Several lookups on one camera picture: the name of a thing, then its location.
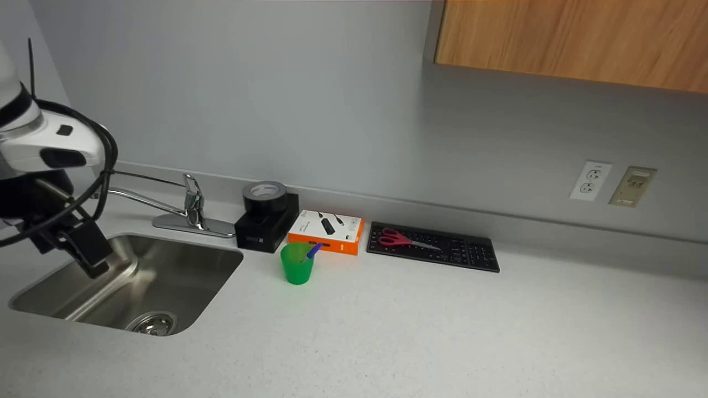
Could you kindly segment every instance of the faucet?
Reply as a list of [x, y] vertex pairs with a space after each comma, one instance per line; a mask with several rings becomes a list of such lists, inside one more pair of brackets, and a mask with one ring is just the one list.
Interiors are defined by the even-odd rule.
[[[136, 175], [136, 173], [118, 173], [118, 170], [114, 170], [114, 175], [150, 178], [150, 182], [159, 182], [159, 183], [167, 183], [167, 185], [180, 185], [180, 183], [174, 183], [174, 182], [154, 178], [154, 176], [145, 176], [145, 175]], [[167, 214], [162, 214], [162, 217], [152, 218], [154, 227], [180, 229], [180, 232], [194, 232], [194, 235], [209, 235], [209, 237], [222, 237], [222, 238], [233, 237], [233, 225], [231, 224], [202, 217], [202, 195], [201, 195], [199, 182], [187, 173], [184, 173], [180, 176], [184, 176], [184, 185], [180, 188], [186, 188], [184, 207], [174, 207], [170, 203], [163, 203], [163, 202], [157, 202], [152, 197], [145, 197], [145, 195], [138, 195], [138, 193], [133, 193], [133, 191], [124, 191], [124, 188], [108, 188], [108, 195], [124, 197], [124, 198], [157, 207], [162, 212], [167, 212]]]

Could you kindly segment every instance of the faucet handle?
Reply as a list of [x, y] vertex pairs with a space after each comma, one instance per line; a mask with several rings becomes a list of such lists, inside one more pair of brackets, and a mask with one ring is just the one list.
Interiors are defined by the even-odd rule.
[[186, 188], [184, 211], [191, 222], [191, 225], [197, 229], [202, 229], [202, 195], [201, 195], [199, 182], [187, 173], [184, 173], [180, 176]]

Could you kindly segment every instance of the scissors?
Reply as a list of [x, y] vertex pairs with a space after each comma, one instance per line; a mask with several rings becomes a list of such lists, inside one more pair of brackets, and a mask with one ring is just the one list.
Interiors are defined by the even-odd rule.
[[383, 227], [381, 229], [381, 237], [377, 237], [377, 244], [383, 247], [405, 247], [405, 246], [414, 246], [414, 247], [424, 247], [424, 249], [440, 249], [438, 246], [428, 246], [428, 244], [422, 244], [422, 240], [414, 240], [405, 235], [399, 235], [397, 229], [391, 229], [391, 227]]

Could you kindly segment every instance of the green cup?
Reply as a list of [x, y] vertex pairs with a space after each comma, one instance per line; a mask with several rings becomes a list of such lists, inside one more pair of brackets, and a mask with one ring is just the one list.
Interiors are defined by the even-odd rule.
[[291, 285], [303, 285], [309, 281], [313, 259], [306, 253], [313, 246], [289, 244], [281, 249], [282, 272]]

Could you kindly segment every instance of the electrical outlet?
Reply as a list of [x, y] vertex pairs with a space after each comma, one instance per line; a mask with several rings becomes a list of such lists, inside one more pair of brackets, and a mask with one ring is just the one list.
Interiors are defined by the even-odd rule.
[[657, 169], [627, 165], [610, 203], [635, 207], [641, 195], [648, 191], [648, 183], [654, 175], [657, 175]]
[[571, 193], [575, 202], [594, 202], [605, 176], [610, 175], [613, 164], [605, 161], [583, 161], [583, 169], [576, 176], [576, 183]]

